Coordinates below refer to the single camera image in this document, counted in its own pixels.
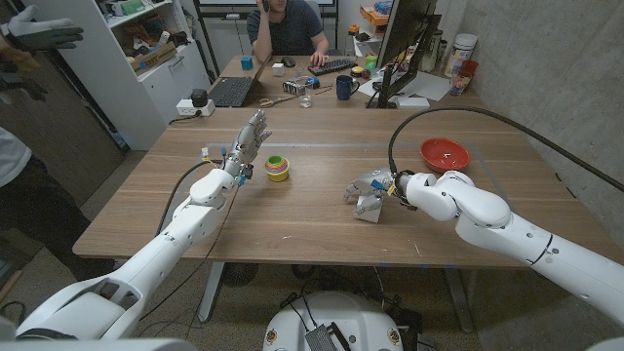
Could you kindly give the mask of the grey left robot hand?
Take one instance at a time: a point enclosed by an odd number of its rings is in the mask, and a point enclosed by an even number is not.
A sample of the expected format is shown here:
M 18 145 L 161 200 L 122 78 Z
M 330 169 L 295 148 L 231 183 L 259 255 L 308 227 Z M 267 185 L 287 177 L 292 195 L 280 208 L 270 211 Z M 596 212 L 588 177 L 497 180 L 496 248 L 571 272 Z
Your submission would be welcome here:
M 244 165 L 250 164 L 257 156 L 259 147 L 271 136 L 271 132 L 265 131 L 266 127 L 265 111 L 258 109 L 234 139 L 222 169 L 237 176 Z

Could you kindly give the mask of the standing person's left gloved hand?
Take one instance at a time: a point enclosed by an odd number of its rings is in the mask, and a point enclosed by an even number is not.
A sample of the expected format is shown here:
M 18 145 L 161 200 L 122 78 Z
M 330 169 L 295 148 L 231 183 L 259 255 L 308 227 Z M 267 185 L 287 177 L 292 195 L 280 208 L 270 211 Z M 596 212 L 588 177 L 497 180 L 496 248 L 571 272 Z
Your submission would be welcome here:
M 71 19 L 34 21 L 37 11 L 29 5 L 1 25 L 1 35 L 12 47 L 26 52 L 74 49 L 83 40 L 84 29 Z

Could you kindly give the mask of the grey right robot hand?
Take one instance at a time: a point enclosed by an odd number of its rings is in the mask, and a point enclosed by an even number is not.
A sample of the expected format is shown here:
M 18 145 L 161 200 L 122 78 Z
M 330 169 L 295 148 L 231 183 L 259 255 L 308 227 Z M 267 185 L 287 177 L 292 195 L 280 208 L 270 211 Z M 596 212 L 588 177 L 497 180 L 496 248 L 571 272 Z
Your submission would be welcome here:
M 393 174 L 389 168 L 377 168 L 354 179 L 344 190 L 343 202 L 347 203 L 350 196 L 358 193 L 364 199 L 356 206 L 355 215 L 380 210 L 383 194 L 387 193 L 393 184 Z

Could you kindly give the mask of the standing person's right gloved hand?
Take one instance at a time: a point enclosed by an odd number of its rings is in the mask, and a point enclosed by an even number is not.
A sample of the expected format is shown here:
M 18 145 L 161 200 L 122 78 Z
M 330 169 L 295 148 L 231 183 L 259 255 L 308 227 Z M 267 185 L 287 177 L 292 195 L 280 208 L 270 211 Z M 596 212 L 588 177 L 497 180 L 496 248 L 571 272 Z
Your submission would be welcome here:
M 32 79 L 21 76 L 16 72 L 1 72 L 1 100 L 7 104 L 11 104 L 9 91 L 22 90 L 26 92 L 33 100 L 45 101 L 48 91 L 40 86 Z

